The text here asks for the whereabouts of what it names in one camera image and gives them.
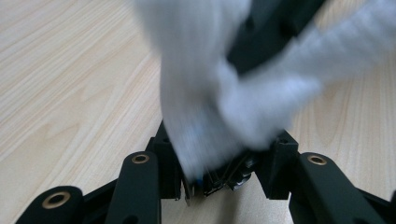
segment wooden table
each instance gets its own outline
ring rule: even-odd
[[[358,1],[332,1],[323,27]],[[396,50],[367,77],[336,83],[295,117],[300,151],[334,159],[359,188],[396,189]],[[0,1],[0,223],[39,193],[84,193],[115,179],[162,119],[158,55],[126,1]],[[255,176],[188,207],[163,201],[163,223],[291,223]]]

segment white cloth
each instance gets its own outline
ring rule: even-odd
[[[162,55],[163,121],[189,179],[243,147],[268,147],[327,83],[361,74],[396,44],[396,1],[372,0],[324,33],[311,26],[239,78],[226,54],[250,1],[134,2]]]

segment white towel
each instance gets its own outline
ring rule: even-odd
[[[313,26],[283,52],[238,77],[226,54],[249,0],[134,0],[162,55],[166,131],[188,179],[243,147],[263,150],[329,82],[360,75],[396,44],[396,1],[368,1],[321,33]]]

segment light wood surface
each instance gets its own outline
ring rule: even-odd
[[[332,1],[323,27],[361,1]],[[396,189],[396,50],[368,76],[336,83],[295,118],[300,151],[334,159],[359,188]],[[41,192],[84,193],[115,179],[162,119],[158,55],[126,1],[0,0],[0,223]],[[162,201],[163,223],[291,223],[255,176],[190,207]]]

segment wood grain surface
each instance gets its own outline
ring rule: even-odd
[[[322,27],[362,1],[331,1]],[[367,76],[336,83],[290,130],[300,151],[334,159],[384,199],[396,189],[396,50]],[[117,178],[162,116],[159,56],[128,1],[0,0],[0,223],[41,192],[84,193]],[[162,201],[163,223],[291,223],[288,202],[268,201],[255,176],[188,207]]]

